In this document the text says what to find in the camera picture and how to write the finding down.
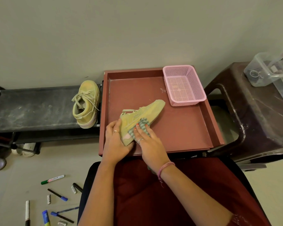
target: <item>mesh basket bottom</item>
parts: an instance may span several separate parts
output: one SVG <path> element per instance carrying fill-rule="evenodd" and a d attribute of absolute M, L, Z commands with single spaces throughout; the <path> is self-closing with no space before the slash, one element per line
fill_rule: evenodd
<path fill-rule="evenodd" d="M 195 100 L 193 90 L 186 76 L 170 76 L 166 77 L 166 79 L 174 101 L 182 102 Z"/>

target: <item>shoe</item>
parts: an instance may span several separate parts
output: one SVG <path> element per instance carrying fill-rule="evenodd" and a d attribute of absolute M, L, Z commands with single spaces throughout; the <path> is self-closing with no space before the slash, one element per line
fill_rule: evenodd
<path fill-rule="evenodd" d="M 130 136 L 128 131 L 133 128 L 141 118 L 147 118 L 151 124 L 156 117 L 158 117 L 165 104 L 166 103 L 163 100 L 156 100 L 148 106 L 139 108 L 139 110 L 124 109 L 120 116 L 122 124 L 119 128 L 119 134 L 123 144 L 128 146 L 129 143 L 133 141 L 133 138 Z"/>
<path fill-rule="evenodd" d="M 72 115 L 81 128 L 91 128 L 97 121 L 100 90 L 94 81 L 84 81 L 79 93 L 72 99 L 75 102 Z"/>

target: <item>tiled floor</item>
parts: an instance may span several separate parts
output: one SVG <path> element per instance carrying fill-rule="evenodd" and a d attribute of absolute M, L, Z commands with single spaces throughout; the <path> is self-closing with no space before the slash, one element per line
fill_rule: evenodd
<path fill-rule="evenodd" d="M 222 111 L 214 109 L 226 142 L 237 134 Z M 51 142 L 42 145 L 40 155 L 31 158 L 10 155 L 0 171 L 0 225 L 24 225 L 25 201 L 31 200 L 31 226 L 42 226 L 42 211 L 60 211 L 79 205 L 80 192 L 73 194 L 71 185 L 83 186 L 89 167 L 98 156 L 98 139 Z M 40 182 L 59 175 L 65 178 L 41 185 Z M 283 226 L 283 160 L 267 164 L 266 169 L 245 173 L 265 213 L 274 226 Z M 68 197 L 64 202 L 52 195 L 47 205 L 47 188 Z M 77 223 L 78 210 L 63 214 Z M 51 225 L 60 220 L 50 216 Z"/>

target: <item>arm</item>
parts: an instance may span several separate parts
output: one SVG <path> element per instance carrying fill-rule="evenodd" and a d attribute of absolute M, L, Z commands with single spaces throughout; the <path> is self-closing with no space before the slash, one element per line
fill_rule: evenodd
<path fill-rule="evenodd" d="M 140 141 L 142 158 L 157 174 L 159 169 L 170 159 L 160 139 L 152 129 L 146 126 L 150 137 L 137 125 L 134 130 Z M 173 191 L 180 203 L 197 226 L 226 226 L 233 214 L 211 198 L 206 192 L 192 182 L 174 165 L 169 165 L 161 172 L 161 178 Z"/>
<path fill-rule="evenodd" d="M 127 147 L 120 140 L 118 132 L 121 119 L 111 122 L 106 127 L 106 142 L 104 145 L 103 159 L 83 211 L 78 226 L 108 226 L 113 225 L 114 190 L 113 175 L 116 164 L 123 159 L 133 147 Z"/>

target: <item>bracelet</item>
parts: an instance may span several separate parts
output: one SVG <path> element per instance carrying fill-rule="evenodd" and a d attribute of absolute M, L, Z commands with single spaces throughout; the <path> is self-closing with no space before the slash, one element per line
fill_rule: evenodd
<path fill-rule="evenodd" d="M 169 166 L 169 165 L 174 165 L 175 166 L 175 163 L 173 163 L 173 162 L 167 162 L 166 164 L 163 164 L 162 166 L 161 166 L 161 168 L 159 169 L 159 171 L 158 171 L 158 173 L 157 173 L 157 177 L 158 177 L 158 179 L 159 179 L 159 181 L 162 183 L 162 178 L 160 177 L 160 174 L 161 174 L 161 172 L 162 172 L 162 170 L 163 169 L 165 169 L 167 166 Z"/>

